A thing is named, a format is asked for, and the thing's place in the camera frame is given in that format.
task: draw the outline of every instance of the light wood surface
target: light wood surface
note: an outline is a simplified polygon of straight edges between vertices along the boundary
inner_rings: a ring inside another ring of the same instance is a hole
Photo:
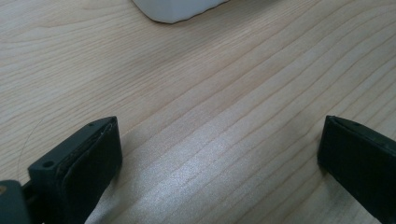
[[[232,0],[173,25],[130,0],[0,1],[0,178],[117,116],[88,223],[377,223],[317,165],[326,115],[396,138],[394,0]]]

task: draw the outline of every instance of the wood grain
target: wood grain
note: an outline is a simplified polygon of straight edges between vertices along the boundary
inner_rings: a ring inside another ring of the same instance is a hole
[[[0,178],[118,116],[88,223],[377,223],[317,166],[323,121],[396,138],[396,3],[233,0],[173,25],[130,0],[0,1]]]

